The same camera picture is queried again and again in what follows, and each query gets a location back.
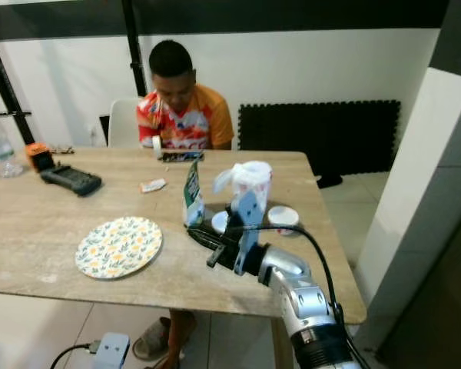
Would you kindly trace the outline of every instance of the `small paper packet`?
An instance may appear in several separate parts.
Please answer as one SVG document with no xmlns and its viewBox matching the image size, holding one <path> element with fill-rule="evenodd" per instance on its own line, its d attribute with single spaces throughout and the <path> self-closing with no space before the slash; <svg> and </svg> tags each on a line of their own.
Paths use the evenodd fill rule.
<svg viewBox="0 0 461 369">
<path fill-rule="evenodd" d="M 139 185 L 140 192 L 146 194 L 147 192 L 157 191 L 163 188 L 167 184 L 163 178 L 155 179 L 150 182 L 142 182 Z"/>
</svg>

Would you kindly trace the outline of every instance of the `table leg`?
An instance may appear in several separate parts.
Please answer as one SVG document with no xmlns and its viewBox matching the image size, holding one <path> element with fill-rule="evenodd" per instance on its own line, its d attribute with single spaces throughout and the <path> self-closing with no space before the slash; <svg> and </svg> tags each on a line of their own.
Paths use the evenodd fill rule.
<svg viewBox="0 0 461 369">
<path fill-rule="evenodd" d="M 274 340 L 275 368 L 294 369 L 294 353 L 284 321 L 281 318 L 272 317 L 270 323 Z"/>
</svg>

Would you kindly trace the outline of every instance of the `person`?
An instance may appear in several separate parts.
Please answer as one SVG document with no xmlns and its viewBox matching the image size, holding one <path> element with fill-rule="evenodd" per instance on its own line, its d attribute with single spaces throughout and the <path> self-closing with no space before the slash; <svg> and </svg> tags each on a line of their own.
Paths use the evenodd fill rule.
<svg viewBox="0 0 461 369">
<path fill-rule="evenodd" d="M 196 83 L 184 46 L 162 41 L 148 62 L 155 91 L 137 106 L 140 143 L 151 147 L 158 135 L 163 148 L 231 149 L 234 132 L 227 103 L 216 91 Z M 147 361 L 167 352 L 158 363 L 163 369 L 178 366 L 181 348 L 197 324 L 190 311 L 170 310 L 170 316 L 154 322 L 132 347 L 136 357 Z"/>
<path fill-rule="evenodd" d="M 234 136 L 225 99 L 196 83 L 196 71 L 183 45 L 165 40 L 148 59 L 155 91 L 137 106 L 140 143 L 163 148 L 231 149 Z"/>
</svg>

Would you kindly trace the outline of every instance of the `black mat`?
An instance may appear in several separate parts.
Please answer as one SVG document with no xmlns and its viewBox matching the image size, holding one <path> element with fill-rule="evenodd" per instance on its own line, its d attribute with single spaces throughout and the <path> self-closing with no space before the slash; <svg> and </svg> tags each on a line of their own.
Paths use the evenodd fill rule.
<svg viewBox="0 0 461 369">
<path fill-rule="evenodd" d="M 389 171 L 399 101 L 241 105 L 241 150 L 302 151 L 315 175 Z"/>
</svg>

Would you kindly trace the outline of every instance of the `smartphone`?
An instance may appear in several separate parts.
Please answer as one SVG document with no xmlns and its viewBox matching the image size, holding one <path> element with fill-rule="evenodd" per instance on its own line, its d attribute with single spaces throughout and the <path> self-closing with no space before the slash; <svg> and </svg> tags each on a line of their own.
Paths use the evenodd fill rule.
<svg viewBox="0 0 461 369">
<path fill-rule="evenodd" d="M 202 151 L 165 152 L 162 155 L 162 161 L 164 163 L 172 163 L 178 161 L 195 161 L 203 159 L 204 154 Z"/>
</svg>

